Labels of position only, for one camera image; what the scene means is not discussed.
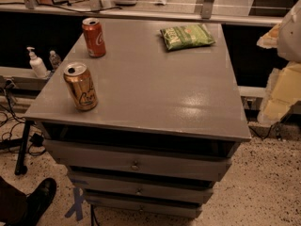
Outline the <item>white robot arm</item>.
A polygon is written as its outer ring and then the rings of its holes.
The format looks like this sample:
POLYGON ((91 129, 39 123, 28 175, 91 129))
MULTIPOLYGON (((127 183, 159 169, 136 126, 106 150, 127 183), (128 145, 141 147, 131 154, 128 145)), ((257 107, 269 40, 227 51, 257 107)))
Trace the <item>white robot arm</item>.
POLYGON ((260 123, 273 125, 301 101, 301 0, 280 24, 259 38, 257 45, 276 48, 277 55, 288 61, 284 69, 270 73, 258 115, 260 123))

